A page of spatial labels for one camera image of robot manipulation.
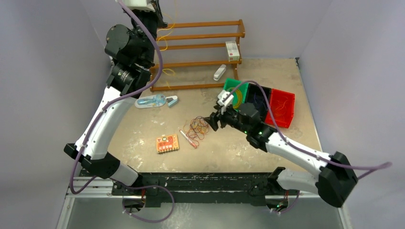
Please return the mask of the red plastic bin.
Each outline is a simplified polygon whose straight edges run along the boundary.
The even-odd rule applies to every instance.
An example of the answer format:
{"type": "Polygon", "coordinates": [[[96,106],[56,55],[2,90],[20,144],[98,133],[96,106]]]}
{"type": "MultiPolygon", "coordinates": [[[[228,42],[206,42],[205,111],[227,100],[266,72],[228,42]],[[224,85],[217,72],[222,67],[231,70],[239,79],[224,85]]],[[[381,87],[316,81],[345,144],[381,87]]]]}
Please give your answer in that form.
{"type": "Polygon", "coordinates": [[[295,94],[272,89],[269,105],[277,126],[289,128],[294,117],[295,94]]]}

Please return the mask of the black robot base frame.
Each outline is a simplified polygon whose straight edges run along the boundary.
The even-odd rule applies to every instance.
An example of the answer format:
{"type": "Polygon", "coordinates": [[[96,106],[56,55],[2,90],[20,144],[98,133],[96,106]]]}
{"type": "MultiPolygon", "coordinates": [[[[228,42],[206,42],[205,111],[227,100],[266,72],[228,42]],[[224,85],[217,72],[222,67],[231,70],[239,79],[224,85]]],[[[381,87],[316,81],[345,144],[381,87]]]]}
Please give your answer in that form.
{"type": "Polygon", "coordinates": [[[285,190],[276,182],[274,172],[242,173],[159,173],[143,172],[131,187],[115,182],[112,195],[131,200],[144,197],[146,207],[157,208],[162,203],[250,204],[276,207],[293,197],[297,190],[285,190]]]}

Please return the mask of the green plastic bin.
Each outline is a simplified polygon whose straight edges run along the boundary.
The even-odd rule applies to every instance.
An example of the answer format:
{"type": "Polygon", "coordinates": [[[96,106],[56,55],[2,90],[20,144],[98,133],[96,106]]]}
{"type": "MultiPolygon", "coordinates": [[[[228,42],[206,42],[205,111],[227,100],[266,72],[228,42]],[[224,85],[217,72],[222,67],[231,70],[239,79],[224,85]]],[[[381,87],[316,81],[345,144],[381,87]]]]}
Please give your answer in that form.
{"type": "MultiPolygon", "coordinates": [[[[225,84],[223,86],[223,89],[231,92],[234,90],[235,87],[237,87],[241,81],[227,78],[225,80],[225,84]]],[[[246,96],[247,96],[247,91],[248,91],[248,83],[244,83],[241,86],[239,86],[233,93],[234,99],[232,102],[233,108],[237,110],[241,104],[245,102],[246,96]]]]}

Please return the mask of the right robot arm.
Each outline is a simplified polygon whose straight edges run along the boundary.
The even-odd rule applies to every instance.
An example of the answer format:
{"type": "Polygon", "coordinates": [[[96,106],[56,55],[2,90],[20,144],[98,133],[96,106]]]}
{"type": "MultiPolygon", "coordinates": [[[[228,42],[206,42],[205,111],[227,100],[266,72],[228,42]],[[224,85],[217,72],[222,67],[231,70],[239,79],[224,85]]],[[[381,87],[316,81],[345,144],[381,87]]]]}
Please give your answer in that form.
{"type": "Polygon", "coordinates": [[[242,104],[235,110],[231,106],[217,104],[215,109],[204,118],[214,131],[226,126],[233,127],[245,133],[252,147],[280,156],[305,169],[305,172],[279,169],[276,176],[268,181],[272,193],[280,194],[288,189],[306,191],[340,208],[357,185],[358,178],[345,154],[335,152],[331,155],[283,136],[261,120],[254,105],[242,104]]]}

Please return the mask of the black plastic bin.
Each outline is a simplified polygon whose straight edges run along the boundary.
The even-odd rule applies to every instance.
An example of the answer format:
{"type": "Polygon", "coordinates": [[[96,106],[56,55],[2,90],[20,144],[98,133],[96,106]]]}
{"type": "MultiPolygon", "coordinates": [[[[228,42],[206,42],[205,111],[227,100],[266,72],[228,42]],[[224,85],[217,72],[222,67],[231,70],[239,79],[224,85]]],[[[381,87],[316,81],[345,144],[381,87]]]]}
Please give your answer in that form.
{"type": "Polygon", "coordinates": [[[249,84],[245,103],[251,103],[255,106],[255,109],[259,112],[262,121],[265,121],[267,116],[267,105],[265,97],[270,101],[272,89],[262,86],[265,95],[261,90],[253,83],[249,84]]]}

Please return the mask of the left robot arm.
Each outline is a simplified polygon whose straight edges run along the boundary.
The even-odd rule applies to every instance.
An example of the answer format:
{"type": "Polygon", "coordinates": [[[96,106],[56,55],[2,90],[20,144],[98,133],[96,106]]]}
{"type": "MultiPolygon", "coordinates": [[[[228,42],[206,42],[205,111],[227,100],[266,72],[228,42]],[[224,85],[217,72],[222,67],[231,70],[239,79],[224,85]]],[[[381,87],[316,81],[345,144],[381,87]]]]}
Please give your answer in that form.
{"type": "Polygon", "coordinates": [[[108,151],[110,141],[122,118],[157,78],[150,69],[154,58],[162,62],[157,31],[167,27],[157,0],[121,0],[122,10],[131,18],[132,28],[117,24],[106,34],[105,53],[112,66],[103,97],[91,122],[75,143],[64,152],[91,175],[124,184],[130,195],[142,190],[136,170],[108,151]]]}

